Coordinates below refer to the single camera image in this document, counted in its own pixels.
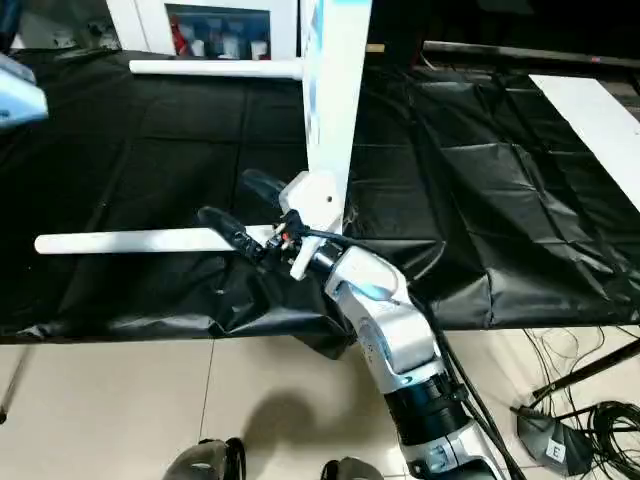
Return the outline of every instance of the label sticker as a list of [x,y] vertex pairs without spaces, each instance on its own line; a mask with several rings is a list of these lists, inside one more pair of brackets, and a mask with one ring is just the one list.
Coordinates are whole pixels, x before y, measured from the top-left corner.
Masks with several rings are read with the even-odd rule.
[[554,460],[563,463],[564,456],[567,452],[567,447],[554,441],[553,439],[549,439],[549,443],[547,444],[547,457],[553,458]]

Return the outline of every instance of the tiled floor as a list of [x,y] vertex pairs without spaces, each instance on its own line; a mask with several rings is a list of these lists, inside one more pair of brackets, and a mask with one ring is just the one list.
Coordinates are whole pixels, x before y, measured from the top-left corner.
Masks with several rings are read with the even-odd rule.
[[[631,338],[607,328],[605,346]],[[598,341],[574,329],[579,353]],[[560,355],[575,356],[564,330],[535,331]],[[514,435],[510,405],[543,383],[521,331],[449,335],[495,415],[527,478],[557,476],[534,463]],[[22,347],[0,347],[0,394]],[[598,400],[640,403],[640,359],[574,387],[578,408]],[[558,413],[566,406],[556,396]],[[330,459],[359,457],[385,476],[404,477],[394,427],[360,352],[332,361],[288,337],[35,347],[0,426],[0,479],[152,480],[200,438],[240,436],[249,480],[318,479]]]

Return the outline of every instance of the black plastic sheet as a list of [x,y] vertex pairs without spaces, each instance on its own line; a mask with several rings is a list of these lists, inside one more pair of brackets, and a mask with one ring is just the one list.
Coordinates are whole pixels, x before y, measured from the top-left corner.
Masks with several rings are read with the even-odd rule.
[[[319,284],[233,253],[40,256],[41,233],[247,224],[239,184],[306,168],[300,85],[133,77],[121,52],[24,52],[47,121],[0,133],[0,342],[292,334],[352,340]],[[525,76],[367,70],[346,232],[391,255],[447,329],[637,322],[640,214]]]

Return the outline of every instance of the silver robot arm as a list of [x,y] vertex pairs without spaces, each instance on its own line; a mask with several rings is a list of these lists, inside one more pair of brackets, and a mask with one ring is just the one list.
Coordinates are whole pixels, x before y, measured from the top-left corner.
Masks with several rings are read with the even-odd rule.
[[358,247],[335,262],[322,249],[316,257],[329,272],[325,293],[358,334],[411,475],[503,478],[484,433],[463,408],[429,322],[410,300],[404,275]]
[[201,223],[257,266],[269,269],[284,261],[295,279],[309,270],[320,275],[325,293],[358,334],[411,475],[502,479],[485,434],[465,411],[466,390],[448,371],[437,336],[412,303],[404,275],[366,248],[347,248],[349,239],[331,233],[342,218],[331,175],[302,172],[286,186],[261,172],[243,177],[259,196],[282,208],[274,235],[261,244],[233,217],[210,207],[199,211]]

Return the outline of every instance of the red bottle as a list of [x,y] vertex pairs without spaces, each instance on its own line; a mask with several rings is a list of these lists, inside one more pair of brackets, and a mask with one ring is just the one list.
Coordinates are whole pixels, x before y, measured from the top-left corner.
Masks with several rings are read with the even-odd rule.
[[178,27],[178,17],[172,15],[169,19],[169,24],[171,25],[171,36],[173,37],[173,46],[176,49],[176,54],[181,56],[188,55],[188,44]]

